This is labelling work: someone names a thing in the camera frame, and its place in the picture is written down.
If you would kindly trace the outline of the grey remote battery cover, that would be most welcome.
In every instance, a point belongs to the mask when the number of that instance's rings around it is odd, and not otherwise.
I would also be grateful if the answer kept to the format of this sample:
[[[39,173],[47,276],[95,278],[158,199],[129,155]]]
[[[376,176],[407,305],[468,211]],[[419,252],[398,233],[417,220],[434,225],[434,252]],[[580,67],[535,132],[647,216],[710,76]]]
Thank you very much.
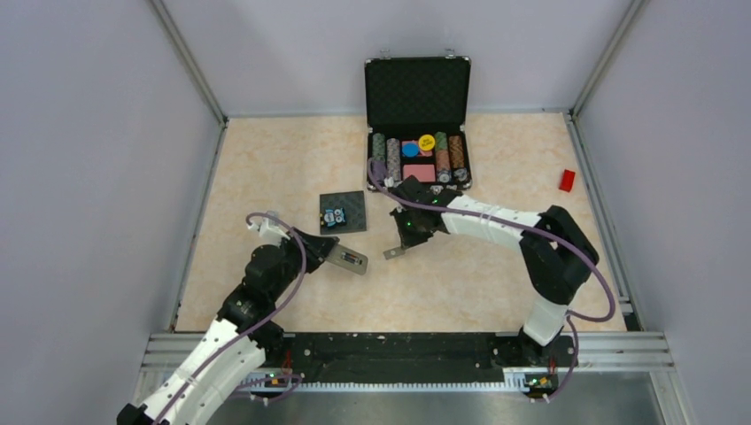
[[[406,250],[402,247],[394,247],[383,252],[383,256],[386,260],[391,260],[403,256]]]

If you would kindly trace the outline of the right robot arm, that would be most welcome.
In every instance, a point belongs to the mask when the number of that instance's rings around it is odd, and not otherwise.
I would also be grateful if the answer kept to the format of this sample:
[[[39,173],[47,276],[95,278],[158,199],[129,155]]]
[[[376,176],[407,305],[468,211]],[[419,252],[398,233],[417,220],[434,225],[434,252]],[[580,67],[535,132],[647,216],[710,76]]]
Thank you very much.
[[[570,213],[558,205],[543,212],[490,205],[455,189],[436,192],[414,177],[388,192],[399,201],[391,216],[401,251],[441,232],[472,236],[522,256],[537,297],[519,331],[519,352],[531,365],[551,358],[570,304],[600,261]]]

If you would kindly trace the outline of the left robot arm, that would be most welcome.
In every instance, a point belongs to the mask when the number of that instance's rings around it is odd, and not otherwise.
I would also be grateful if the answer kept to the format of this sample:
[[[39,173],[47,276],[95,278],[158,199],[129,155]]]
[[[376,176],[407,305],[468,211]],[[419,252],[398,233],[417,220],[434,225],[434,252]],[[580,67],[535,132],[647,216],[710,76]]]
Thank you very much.
[[[278,300],[336,254],[339,244],[336,236],[294,228],[277,242],[255,248],[243,279],[193,351],[139,405],[125,405],[116,422],[207,423],[247,375],[283,357],[283,329],[272,321],[281,307]]]

